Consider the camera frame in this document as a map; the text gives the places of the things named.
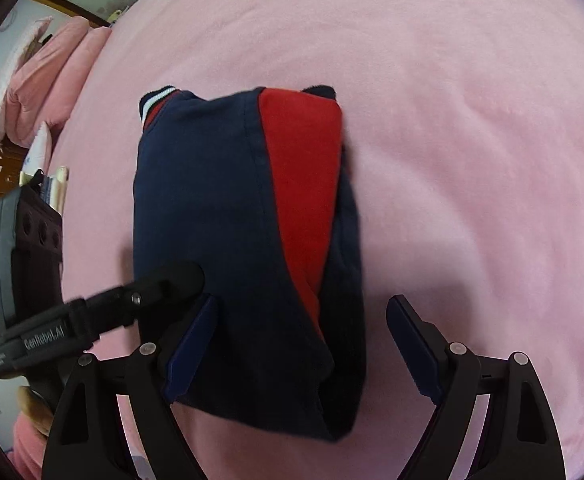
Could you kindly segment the person's left hand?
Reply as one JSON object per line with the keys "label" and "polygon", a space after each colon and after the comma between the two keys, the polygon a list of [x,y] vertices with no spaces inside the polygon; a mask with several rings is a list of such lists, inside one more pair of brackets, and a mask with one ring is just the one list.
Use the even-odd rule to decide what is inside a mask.
{"label": "person's left hand", "polygon": [[53,414],[46,402],[27,386],[19,386],[16,390],[16,402],[21,413],[33,427],[44,437],[48,437],[53,423]]}

